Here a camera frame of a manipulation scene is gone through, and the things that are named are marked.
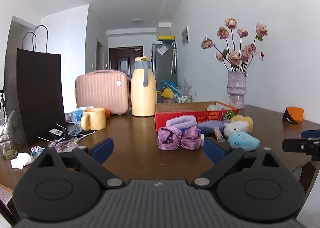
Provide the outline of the clear plastic snack packet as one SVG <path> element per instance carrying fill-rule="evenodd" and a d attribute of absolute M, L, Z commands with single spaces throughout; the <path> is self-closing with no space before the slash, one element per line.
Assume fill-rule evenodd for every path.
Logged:
<path fill-rule="evenodd" d="M 218 142 L 225 142 L 225 137 L 223 135 L 223 130 L 220 129 L 220 127 L 215 126 L 214 127 L 214 134 L 216 136 L 216 140 Z"/>

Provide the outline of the blue plush toy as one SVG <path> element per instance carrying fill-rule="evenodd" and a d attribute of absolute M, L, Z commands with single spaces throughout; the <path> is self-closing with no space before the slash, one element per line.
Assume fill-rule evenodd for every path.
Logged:
<path fill-rule="evenodd" d="M 228 137 L 231 146 L 238 146 L 247 152 L 254 151 L 260 146 L 260 141 L 246 132 L 233 132 Z"/>

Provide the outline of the lavender fluffy headband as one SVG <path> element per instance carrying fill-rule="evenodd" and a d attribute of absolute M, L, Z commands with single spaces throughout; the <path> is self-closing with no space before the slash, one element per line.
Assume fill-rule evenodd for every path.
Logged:
<path fill-rule="evenodd" d="M 166 121 L 166 127 L 177 129 L 188 129 L 197 125 L 196 117 L 193 115 L 182 115 Z"/>

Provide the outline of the purple satin bow scrunchie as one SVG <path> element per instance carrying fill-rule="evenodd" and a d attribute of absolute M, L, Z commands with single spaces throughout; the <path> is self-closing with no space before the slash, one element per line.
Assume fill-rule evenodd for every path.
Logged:
<path fill-rule="evenodd" d="M 161 127 L 157 132 L 158 147 L 164 151 L 174 151 L 178 147 L 197 150 L 201 146 L 201 133 L 196 126 L 184 132 L 172 126 Z"/>

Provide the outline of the orange and black card holder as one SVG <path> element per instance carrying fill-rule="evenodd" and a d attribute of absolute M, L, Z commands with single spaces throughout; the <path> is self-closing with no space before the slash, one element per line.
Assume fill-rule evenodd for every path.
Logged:
<path fill-rule="evenodd" d="M 283 114 L 282 120 L 293 125 L 298 125 L 303 121 L 304 109 L 299 107 L 287 107 Z"/>

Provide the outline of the purple knitted fish toy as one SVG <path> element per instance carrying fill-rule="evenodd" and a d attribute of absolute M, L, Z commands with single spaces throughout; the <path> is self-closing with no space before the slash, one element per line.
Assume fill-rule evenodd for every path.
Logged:
<path fill-rule="evenodd" d="M 223 129 L 225 128 L 225 124 L 222 121 L 211 120 L 211 121 L 198 123 L 197 127 L 206 133 L 214 133 L 215 129 L 219 129 L 219 131 L 223 132 Z"/>

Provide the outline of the white and yellow plush toy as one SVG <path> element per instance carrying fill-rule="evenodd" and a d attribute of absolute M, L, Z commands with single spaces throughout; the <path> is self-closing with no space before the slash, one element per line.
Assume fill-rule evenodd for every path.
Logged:
<path fill-rule="evenodd" d="M 236 115 L 230 119 L 230 122 L 224 123 L 223 134 L 229 137 L 233 132 L 251 133 L 253 130 L 253 120 L 251 117 Z"/>

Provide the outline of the yellow ceramic mug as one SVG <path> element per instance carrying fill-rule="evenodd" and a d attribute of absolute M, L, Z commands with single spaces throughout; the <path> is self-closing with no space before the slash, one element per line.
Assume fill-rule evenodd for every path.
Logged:
<path fill-rule="evenodd" d="M 82 130 L 102 130 L 106 127 L 106 116 L 104 108 L 89 108 L 83 110 L 80 120 Z"/>

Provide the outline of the blue wet wipes pack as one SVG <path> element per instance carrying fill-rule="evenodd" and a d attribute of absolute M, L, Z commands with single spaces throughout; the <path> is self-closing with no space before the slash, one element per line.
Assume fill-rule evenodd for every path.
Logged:
<path fill-rule="evenodd" d="M 75 125 L 79 125 L 81 118 L 83 116 L 84 108 L 76 108 L 76 110 L 71 112 L 71 122 Z"/>

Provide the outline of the red cardboard box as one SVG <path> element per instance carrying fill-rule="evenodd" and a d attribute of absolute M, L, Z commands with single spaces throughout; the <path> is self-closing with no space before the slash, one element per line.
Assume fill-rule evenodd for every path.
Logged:
<path fill-rule="evenodd" d="M 196 118 L 197 123 L 222 120 L 227 112 L 238 114 L 238 110 L 228 104 L 211 101 L 211 102 L 193 102 L 193 103 L 157 103 L 155 104 L 154 123 L 155 131 L 164 127 L 170 119 L 192 115 Z"/>

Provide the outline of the orange fruit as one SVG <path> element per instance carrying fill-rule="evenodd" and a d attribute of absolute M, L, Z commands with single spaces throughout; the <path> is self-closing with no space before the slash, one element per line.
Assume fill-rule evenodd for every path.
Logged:
<path fill-rule="evenodd" d="M 105 116 L 106 116 L 106 119 L 108 119 L 111 116 L 111 112 L 107 108 L 105 108 Z"/>

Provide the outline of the crumpled white tissue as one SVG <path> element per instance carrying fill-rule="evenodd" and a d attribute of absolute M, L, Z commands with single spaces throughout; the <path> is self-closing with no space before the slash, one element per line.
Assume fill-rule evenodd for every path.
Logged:
<path fill-rule="evenodd" d="M 25 166 L 33 163 L 35 159 L 28 153 L 18 153 L 16 158 L 10 160 L 12 169 L 22 170 Z"/>

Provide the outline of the purple ceramic vase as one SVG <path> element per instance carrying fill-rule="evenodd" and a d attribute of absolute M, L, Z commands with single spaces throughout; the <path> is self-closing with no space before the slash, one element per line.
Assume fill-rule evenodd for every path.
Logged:
<path fill-rule="evenodd" d="M 242 71 L 229 71 L 227 80 L 229 105 L 237 109 L 244 109 L 244 96 L 247 93 L 245 73 Z"/>

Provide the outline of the pink mini suitcase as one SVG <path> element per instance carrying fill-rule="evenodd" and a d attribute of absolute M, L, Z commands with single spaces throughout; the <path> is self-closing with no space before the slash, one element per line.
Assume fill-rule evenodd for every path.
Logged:
<path fill-rule="evenodd" d="M 76 78 L 78 107 L 108 109 L 111 114 L 125 114 L 129 109 L 129 80 L 118 70 L 98 70 Z"/>

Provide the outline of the black paper shopping bag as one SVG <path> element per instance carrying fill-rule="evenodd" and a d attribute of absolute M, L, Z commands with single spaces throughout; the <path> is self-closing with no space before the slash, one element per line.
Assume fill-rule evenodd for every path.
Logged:
<path fill-rule="evenodd" d="M 5 56 L 4 94 L 7 113 L 12 113 L 15 143 L 30 147 L 41 134 L 65 124 L 61 84 L 61 55 L 23 47 Z"/>

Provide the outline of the clear glass with straw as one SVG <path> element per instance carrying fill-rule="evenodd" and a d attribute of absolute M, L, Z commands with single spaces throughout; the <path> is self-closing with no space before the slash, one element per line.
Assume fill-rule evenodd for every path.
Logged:
<path fill-rule="evenodd" d="M 15 133 L 12 117 L 15 111 L 12 110 L 9 117 L 1 119 L 1 155 L 6 159 L 13 159 L 17 155 L 15 147 Z"/>

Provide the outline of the yellow and blue toy pile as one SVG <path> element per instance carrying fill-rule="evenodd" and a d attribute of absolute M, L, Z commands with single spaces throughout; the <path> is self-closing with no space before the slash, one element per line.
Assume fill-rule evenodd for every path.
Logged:
<path fill-rule="evenodd" d="M 172 81 L 160 81 L 161 86 L 157 89 L 157 94 L 164 99 L 173 99 L 178 97 L 179 92 L 176 90 L 177 86 Z"/>

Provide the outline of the yellow thermos jug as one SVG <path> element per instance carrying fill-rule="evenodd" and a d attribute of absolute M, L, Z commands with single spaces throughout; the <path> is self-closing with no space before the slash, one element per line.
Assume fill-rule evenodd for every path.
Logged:
<path fill-rule="evenodd" d="M 135 58 L 135 69 L 131 78 L 132 115 L 153 116 L 157 103 L 156 80 L 146 56 Z"/>

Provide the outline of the dried pink rose bouquet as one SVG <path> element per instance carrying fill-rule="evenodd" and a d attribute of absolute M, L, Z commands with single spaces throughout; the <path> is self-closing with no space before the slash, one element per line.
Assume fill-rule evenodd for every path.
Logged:
<path fill-rule="evenodd" d="M 262 61 L 265 57 L 263 51 L 258 50 L 255 43 L 262 42 L 268 35 L 267 26 L 257 23 L 255 26 L 254 39 L 252 43 L 244 44 L 244 38 L 249 36 L 249 32 L 238 27 L 238 21 L 234 18 L 225 19 L 225 25 L 219 27 L 217 37 L 225 41 L 225 49 L 220 49 L 209 37 L 205 37 L 201 42 L 201 49 L 215 49 L 215 57 L 222 62 L 225 68 L 231 72 L 247 73 L 255 57 Z"/>

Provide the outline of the dark brown entrance door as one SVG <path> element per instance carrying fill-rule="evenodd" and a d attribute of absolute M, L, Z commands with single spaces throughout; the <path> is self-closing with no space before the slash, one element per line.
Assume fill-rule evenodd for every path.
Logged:
<path fill-rule="evenodd" d="M 131 77 L 135 69 L 135 58 L 143 56 L 143 47 L 119 47 L 109 49 L 109 68 Z"/>

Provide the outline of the grey refrigerator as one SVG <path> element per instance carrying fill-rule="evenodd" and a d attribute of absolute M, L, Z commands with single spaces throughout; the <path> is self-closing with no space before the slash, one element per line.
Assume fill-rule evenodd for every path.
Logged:
<path fill-rule="evenodd" d="M 177 55 L 174 41 L 156 41 L 152 44 L 152 71 L 156 79 L 157 91 L 169 84 L 177 86 Z"/>

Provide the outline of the yellow box on fridge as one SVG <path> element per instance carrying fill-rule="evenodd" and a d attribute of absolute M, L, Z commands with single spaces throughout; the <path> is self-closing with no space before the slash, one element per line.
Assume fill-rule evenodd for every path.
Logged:
<path fill-rule="evenodd" d="M 160 41 L 174 41 L 175 36 L 158 35 L 158 40 L 160 40 Z"/>

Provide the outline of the ceiling lamp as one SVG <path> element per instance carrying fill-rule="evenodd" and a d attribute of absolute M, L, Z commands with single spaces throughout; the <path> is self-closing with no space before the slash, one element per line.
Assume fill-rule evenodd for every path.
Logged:
<path fill-rule="evenodd" d="M 132 23 L 137 23 L 137 24 L 140 24 L 140 23 L 143 23 L 144 21 L 141 19 L 141 18 L 134 18 L 132 20 Z"/>

